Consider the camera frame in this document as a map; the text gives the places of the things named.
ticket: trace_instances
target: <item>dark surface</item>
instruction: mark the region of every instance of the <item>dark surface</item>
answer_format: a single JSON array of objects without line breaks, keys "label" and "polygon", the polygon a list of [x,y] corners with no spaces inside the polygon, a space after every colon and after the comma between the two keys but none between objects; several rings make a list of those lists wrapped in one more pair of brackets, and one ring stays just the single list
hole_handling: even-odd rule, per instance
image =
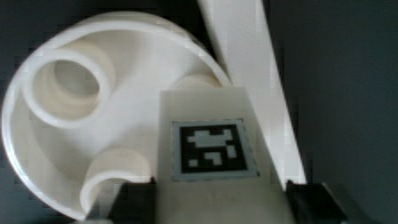
[{"label": "dark surface", "polygon": [[[33,50],[100,12],[164,15],[208,45],[196,1],[0,1],[2,95]],[[398,220],[398,2],[267,2],[272,41],[306,172],[345,186],[370,217]],[[70,220],[20,183],[0,151],[0,223]]]},{"label": "dark surface", "polygon": [[287,197],[297,224],[342,224],[345,212],[322,184],[288,183]]}]

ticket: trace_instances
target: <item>plastic part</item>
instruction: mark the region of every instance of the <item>plastic part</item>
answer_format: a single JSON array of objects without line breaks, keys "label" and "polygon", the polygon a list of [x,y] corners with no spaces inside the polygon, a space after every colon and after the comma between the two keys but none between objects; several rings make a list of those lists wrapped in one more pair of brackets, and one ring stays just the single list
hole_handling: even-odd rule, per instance
[{"label": "plastic part", "polygon": [[152,181],[152,167],[139,152],[132,149],[116,148],[105,150],[91,162],[81,193],[81,203],[86,212],[91,210],[98,193],[109,193],[111,195],[120,193],[123,181],[148,183]]},{"label": "plastic part", "polygon": [[[63,62],[70,64],[61,70],[57,67]],[[116,71],[109,56],[98,46],[81,40],[57,49],[45,48],[41,55],[34,56],[27,63],[24,97],[31,110],[50,125],[79,128],[102,115],[114,91]],[[84,74],[82,69],[77,74],[77,65],[91,74]],[[70,85],[73,89],[86,84],[82,88],[91,88],[91,81],[84,77],[88,75],[98,83],[95,94],[73,92],[63,86]]]},{"label": "plastic part", "polygon": [[[157,223],[294,224],[294,214],[246,89],[230,87],[169,90],[164,91],[160,103]],[[248,157],[240,154],[240,150],[237,150],[237,158],[233,155],[230,157],[228,146],[219,146],[228,143],[240,147],[240,137],[235,132],[240,122],[244,124],[240,137],[248,138],[251,146],[256,175],[232,176],[230,172],[249,170],[240,166]],[[192,140],[200,140],[200,145],[205,147],[196,147],[198,141],[192,142],[184,150],[194,152],[178,158],[178,148],[173,147],[178,138],[173,129],[178,124],[187,123],[192,128],[184,130],[187,132],[180,140],[200,135],[205,138]],[[224,129],[232,131],[232,140]],[[189,166],[191,160],[198,160],[198,164],[194,163],[198,166],[182,167],[187,169],[185,174],[203,176],[176,179],[175,166],[184,163]]]},{"label": "plastic part", "polygon": [[[91,42],[109,55],[116,88],[100,119],[68,129],[49,125],[33,114],[22,87],[31,62],[75,41]],[[81,204],[86,174],[102,151],[132,149],[157,170],[160,91],[175,88],[191,74],[210,76],[216,87],[232,85],[187,31],[164,18],[137,12],[107,13],[84,20],[38,48],[17,71],[2,109],[8,157],[36,196],[79,220],[88,215]]]},{"label": "plastic part", "polygon": [[200,0],[208,33],[233,86],[248,88],[281,184],[306,174],[276,66],[262,0]]}]

